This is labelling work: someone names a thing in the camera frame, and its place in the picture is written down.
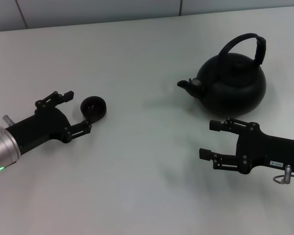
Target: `white tabletop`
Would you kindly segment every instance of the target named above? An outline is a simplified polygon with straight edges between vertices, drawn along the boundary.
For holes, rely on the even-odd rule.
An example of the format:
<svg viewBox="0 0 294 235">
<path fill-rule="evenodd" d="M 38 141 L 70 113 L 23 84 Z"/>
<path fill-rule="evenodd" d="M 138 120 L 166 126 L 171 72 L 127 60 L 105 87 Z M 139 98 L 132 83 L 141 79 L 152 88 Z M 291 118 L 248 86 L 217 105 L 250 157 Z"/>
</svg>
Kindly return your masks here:
<svg viewBox="0 0 294 235">
<path fill-rule="evenodd" d="M 250 32 L 267 40 L 267 92 L 240 119 L 294 139 L 294 7 L 1 32 L 0 117 L 18 122 L 36 100 L 70 90 L 59 108 L 71 124 L 92 95 L 107 115 L 0 172 L 0 235 L 294 235 L 294 180 L 200 160 L 199 148 L 235 154 L 237 135 L 210 131 L 216 117 L 176 86 Z M 250 39 L 233 51 L 255 49 Z"/>
</svg>

